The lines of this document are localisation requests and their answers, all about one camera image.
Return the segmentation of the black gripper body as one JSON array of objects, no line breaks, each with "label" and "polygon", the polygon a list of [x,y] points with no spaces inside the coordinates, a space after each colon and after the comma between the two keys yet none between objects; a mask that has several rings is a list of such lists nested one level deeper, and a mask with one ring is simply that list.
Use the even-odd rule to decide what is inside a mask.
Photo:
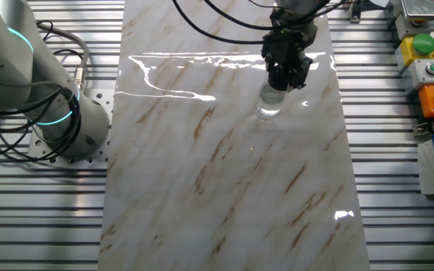
[{"label": "black gripper body", "polygon": [[304,51],[315,41],[317,30],[315,23],[307,23],[291,29],[270,30],[263,37],[263,47],[276,54],[278,74],[288,75],[300,61],[310,59]]}]

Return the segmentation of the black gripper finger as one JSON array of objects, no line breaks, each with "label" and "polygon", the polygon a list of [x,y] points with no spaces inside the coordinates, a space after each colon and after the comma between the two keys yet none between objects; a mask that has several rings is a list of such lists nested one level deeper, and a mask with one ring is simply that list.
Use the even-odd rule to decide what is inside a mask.
[{"label": "black gripper finger", "polygon": [[265,61],[269,81],[276,81],[278,75],[276,54],[269,47],[263,47],[261,49],[261,56]]},{"label": "black gripper finger", "polygon": [[288,91],[300,90],[306,86],[307,76],[310,66],[313,64],[312,59],[305,59],[299,62],[289,70],[288,73]]}]

